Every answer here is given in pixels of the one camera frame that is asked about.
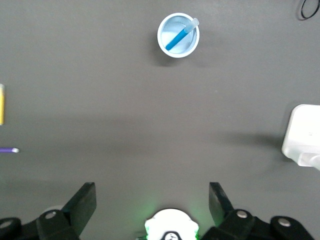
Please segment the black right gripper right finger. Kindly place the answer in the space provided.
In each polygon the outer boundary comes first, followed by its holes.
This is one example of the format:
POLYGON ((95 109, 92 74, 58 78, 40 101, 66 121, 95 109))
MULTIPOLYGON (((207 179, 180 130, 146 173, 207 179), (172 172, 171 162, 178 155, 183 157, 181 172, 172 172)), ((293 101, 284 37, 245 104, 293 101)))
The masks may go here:
POLYGON ((214 226, 201 240, 247 240, 255 218, 246 210, 235 209, 218 182, 209 184, 208 205, 214 226))

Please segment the yellow marker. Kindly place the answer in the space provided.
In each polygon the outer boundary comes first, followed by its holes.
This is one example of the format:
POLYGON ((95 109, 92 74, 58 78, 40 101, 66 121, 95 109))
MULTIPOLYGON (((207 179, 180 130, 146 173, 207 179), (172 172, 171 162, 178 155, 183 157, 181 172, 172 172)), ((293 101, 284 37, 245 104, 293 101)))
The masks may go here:
POLYGON ((5 86, 0 83, 0 126, 5 122, 5 86))

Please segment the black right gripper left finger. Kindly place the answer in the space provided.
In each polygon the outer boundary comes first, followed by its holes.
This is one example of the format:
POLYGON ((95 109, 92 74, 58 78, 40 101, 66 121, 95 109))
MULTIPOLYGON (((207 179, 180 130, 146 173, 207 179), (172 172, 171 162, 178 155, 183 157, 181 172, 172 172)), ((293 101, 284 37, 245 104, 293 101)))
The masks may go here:
POLYGON ((40 215, 36 220, 39 240, 80 240, 96 207, 96 185, 86 182, 61 209, 40 215))

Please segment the blue marker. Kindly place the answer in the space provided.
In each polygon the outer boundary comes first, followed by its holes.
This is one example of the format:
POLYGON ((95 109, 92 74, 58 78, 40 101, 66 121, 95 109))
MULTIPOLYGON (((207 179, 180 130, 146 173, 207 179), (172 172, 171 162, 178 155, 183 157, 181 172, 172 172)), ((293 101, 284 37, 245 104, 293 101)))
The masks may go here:
POLYGON ((175 47, 179 42, 181 42, 187 35, 193 33, 196 27, 199 25, 199 20, 197 18, 193 18, 189 21, 185 27, 165 46, 167 51, 171 50, 175 47))

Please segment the white stand with base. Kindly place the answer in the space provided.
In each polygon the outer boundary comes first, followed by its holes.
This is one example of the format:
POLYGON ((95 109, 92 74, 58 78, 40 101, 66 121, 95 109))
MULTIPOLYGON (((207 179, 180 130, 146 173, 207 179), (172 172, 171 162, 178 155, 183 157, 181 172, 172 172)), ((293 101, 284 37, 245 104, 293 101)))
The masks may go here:
POLYGON ((281 151, 299 166, 320 171, 320 105, 293 108, 281 151))

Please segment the light blue plastic cup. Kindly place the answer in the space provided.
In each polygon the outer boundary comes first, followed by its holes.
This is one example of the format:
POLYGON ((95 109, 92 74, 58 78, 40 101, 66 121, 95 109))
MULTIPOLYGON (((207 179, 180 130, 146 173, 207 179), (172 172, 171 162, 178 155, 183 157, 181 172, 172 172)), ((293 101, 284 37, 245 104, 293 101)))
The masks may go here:
POLYGON ((169 57, 184 58, 190 55, 198 46, 200 40, 199 26, 193 33, 187 35, 171 50, 166 50, 166 45, 186 26, 186 24, 194 19, 186 13, 172 13, 165 17, 160 23, 157 30, 157 41, 160 49, 169 57))

